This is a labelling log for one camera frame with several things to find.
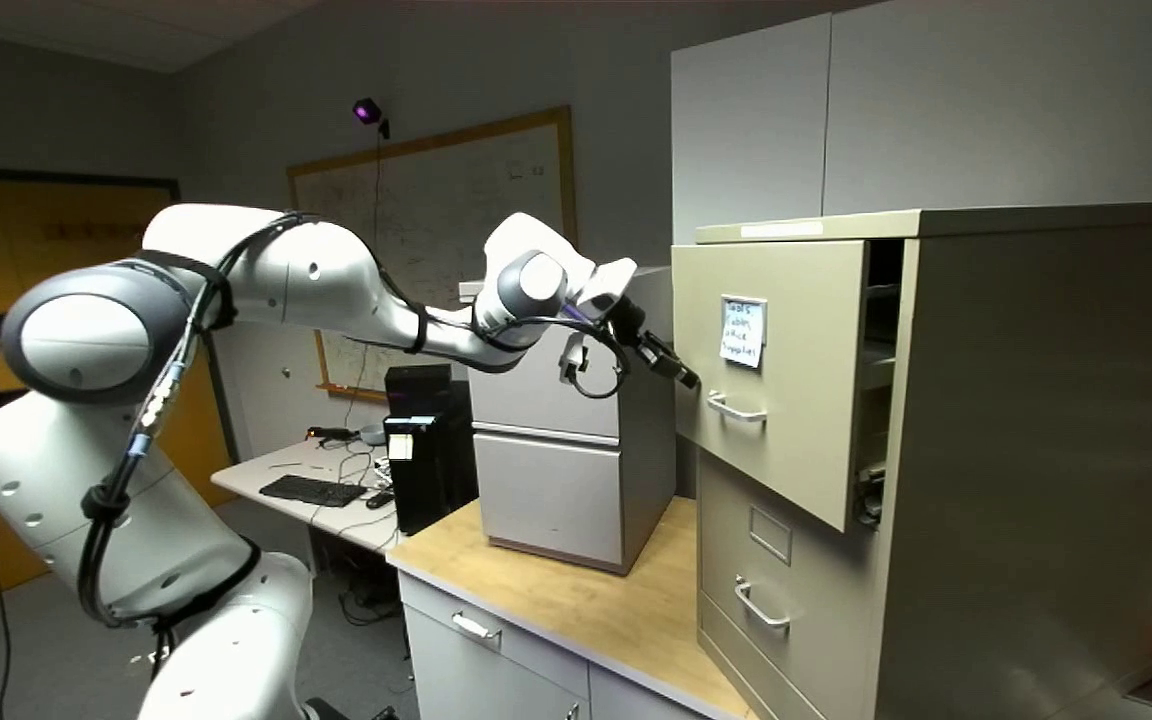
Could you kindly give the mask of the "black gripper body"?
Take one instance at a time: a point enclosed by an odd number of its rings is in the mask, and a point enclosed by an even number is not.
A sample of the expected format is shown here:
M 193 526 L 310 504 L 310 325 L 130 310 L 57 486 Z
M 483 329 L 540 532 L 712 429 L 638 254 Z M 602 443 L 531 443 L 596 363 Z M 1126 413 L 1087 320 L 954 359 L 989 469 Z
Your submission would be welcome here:
M 615 345 L 632 348 L 645 363 L 661 363 L 669 357 L 669 345 L 649 333 L 645 311 L 632 299 L 619 299 L 605 325 Z

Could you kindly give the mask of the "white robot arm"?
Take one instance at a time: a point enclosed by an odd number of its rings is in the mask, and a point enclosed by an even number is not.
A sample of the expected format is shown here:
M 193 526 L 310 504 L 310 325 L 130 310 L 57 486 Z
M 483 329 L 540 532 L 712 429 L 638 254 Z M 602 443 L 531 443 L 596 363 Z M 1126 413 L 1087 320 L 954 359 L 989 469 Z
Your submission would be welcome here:
M 328 720 L 300 698 L 313 574 L 234 532 L 157 449 L 196 345 L 237 320 L 509 373 L 548 329 L 691 384 L 627 299 L 638 265 L 590 261 L 529 214 L 483 239 L 466 310 L 408 299 L 343 225 L 170 203 L 132 257 L 57 272 L 0 320 L 23 391 L 0 404 L 0 522 L 105 629 L 157 633 L 136 720 Z

